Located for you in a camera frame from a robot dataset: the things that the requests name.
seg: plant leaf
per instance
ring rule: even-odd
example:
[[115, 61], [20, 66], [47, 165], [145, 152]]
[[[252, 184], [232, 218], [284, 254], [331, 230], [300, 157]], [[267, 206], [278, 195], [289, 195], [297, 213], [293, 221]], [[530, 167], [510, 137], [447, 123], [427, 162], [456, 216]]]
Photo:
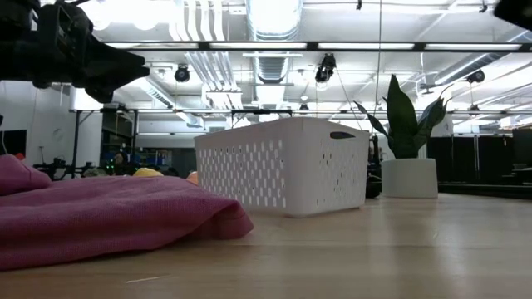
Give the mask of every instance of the plant leaf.
[[[451, 84], [449, 85], [448, 87], [446, 87], [441, 93], [440, 93], [440, 96], [438, 97], [438, 100], [442, 100], [441, 99], [441, 96], [443, 96], [443, 93], [446, 92], [447, 89], [449, 89], [449, 87], [453, 86], [454, 84]], [[430, 105], [428, 105], [426, 108], [425, 108], [425, 111], [423, 111], [423, 114], [421, 115], [421, 117], [419, 118], [418, 120], [418, 126], [417, 128], [420, 129], [422, 126], [423, 126], [423, 122], [426, 120], [426, 117], [429, 115], [429, 112], [431, 111], [431, 107], [436, 105], [438, 103], [438, 100], [435, 100], [434, 102], [432, 102]]]
[[414, 136], [417, 133], [417, 118], [414, 105], [410, 98], [401, 90], [395, 75], [392, 75], [390, 86], [388, 87], [387, 115], [390, 128], [393, 128], [394, 134]]
[[423, 120], [420, 120], [419, 130], [414, 137], [414, 143], [418, 150], [431, 137], [432, 128], [441, 123], [445, 118], [447, 103], [443, 105], [443, 102], [443, 99], [440, 98], [428, 105], [425, 111], [423, 111], [423, 115], [426, 115], [426, 117]]
[[369, 119], [369, 122], [372, 124], [373, 128], [375, 128], [375, 130], [383, 133], [386, 136], [386, 138], [390, 139], [390, 135], [388, 135], [388, 133], [386, 132], [386, 129], [381, 124], [381, 122], [375, 116], [367, 113], [367, 110], [366, 110], [366, 108], [364, 108], [364, 106], [358, 104], [356, 101], [353, 101], [353, 102], [357, 105], [357, 108], [360, 110], [360, 112], [362, 112], [363, 114], [367, 115], [367, 118]]
[[390, 150], [392, 150], [396, 159], [417, 158], [419, 149], [416, 147], [415, 140], [411, 135], [394, 135], [392, 146], [390, 146]]

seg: ceiling beam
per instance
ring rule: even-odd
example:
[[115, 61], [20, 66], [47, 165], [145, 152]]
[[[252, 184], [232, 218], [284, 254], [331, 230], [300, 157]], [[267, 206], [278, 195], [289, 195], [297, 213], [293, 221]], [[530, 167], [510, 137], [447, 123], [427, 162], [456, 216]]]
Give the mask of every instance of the ceiling beam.
[[106, 42], [126, 51], [530, 53], [532, 42]]

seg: basket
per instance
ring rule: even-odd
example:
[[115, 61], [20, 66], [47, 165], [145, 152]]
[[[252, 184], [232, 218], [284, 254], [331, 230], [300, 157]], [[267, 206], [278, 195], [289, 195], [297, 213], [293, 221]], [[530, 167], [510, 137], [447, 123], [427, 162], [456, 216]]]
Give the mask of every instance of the basket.
[[368, 147], [367, 132], [308, 117], [195, 138], [200, 186], [293, 217], [362, 206]]

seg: cable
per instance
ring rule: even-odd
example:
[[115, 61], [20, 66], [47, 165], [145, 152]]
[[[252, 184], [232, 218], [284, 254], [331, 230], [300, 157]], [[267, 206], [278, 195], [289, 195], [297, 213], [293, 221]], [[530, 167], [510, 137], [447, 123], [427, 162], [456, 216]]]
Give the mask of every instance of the cable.
[[89, 2], [89, 1], [91, 1], [91, 0], [76, 0], [76, 1], [70, 2], [69, 4], [74, 5], [74, 6], [78, 6], [78, 5], [81, 5], [81, 4], [83, 4], [85, 2]]
[[318, 82], [316, 81], [316, 83], [314, 83], [314, 84], [315, 84], [314, 90], [316, 90], [316, 108], [314, 108], [314, 109], [318, 110]]
[[3, 136], [6, 135], [6, 131], [0, 132], [0, 133], [2, 133], [2, 147], [3, 147], [3, 153], [4, 153], [4, 154], [7, 154], [6, 144], [3, 142]]
[[381, 75], [381, 52], [382, 52], [382, 0], [379, 1], [379, 52], [377, 56], [377, 87], [375, 87], [375, 105], [373, 106], [373, 116], [377, 113], [377, 103], [379, 99], [379, 79]]
[[360, 130], [362, 130], [360, 121], [358, 121], [357, 114], [355, 113], [355, 110], [352, 108], [351, 101], [349, 100], [349, 96], [347, 95], [346, 87], [343, 85], [342, 77], [340, 76], [340, 70], [338, 70], [338, 67], [336, 68], [336, 73], [338, 74], [338, 79], [340, 79], [340, 85], [342, 85], [343, 94], [346, 96], [347, 103], [349, 103], [349, 106], [351, 107], [351, 112], [353, 116], [355, 116], [355, 120], [357, 121], [358, 127], [360, 128]]
[[33, 99], [33, 117], [32, 117], [32, 124], [30, 126], [30, 142], [28, 148], [31, 149], [33, 147], [33, 125], [35, 124], [35, 113], [37, 112], [37, 94], [39, 92], [38, 88], [35, 88], [35, 98]]
[[[7, 86], [6, 86], [6, 82], [2, 81], [2, 84], [3, 84], [3, 100], [7, 102]], [[3, 153], [7, 154], [6, 144], [3, 141], [4, 136], [5, 136], [5, 131], [2, 132], [2, 147], [3, 147]]]

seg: black camera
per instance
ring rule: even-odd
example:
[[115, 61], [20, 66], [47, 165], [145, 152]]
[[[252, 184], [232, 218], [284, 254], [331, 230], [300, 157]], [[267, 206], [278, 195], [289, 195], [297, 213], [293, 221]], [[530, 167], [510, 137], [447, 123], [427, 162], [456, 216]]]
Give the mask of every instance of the black camera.
[[329, 79], [334, 74], [334, 69], [336, 68], [336, 59], [332, 53], [325, 54], [325, 57], [320, 64], [318, 71], [316, 72], [316, 82], [324, 83], [329, 81]]
[[175, 72], [174, 78], [179, 83], [185, 83], [190, 79], [189, 66], [187, 65], [178, 65], [177, 71]]

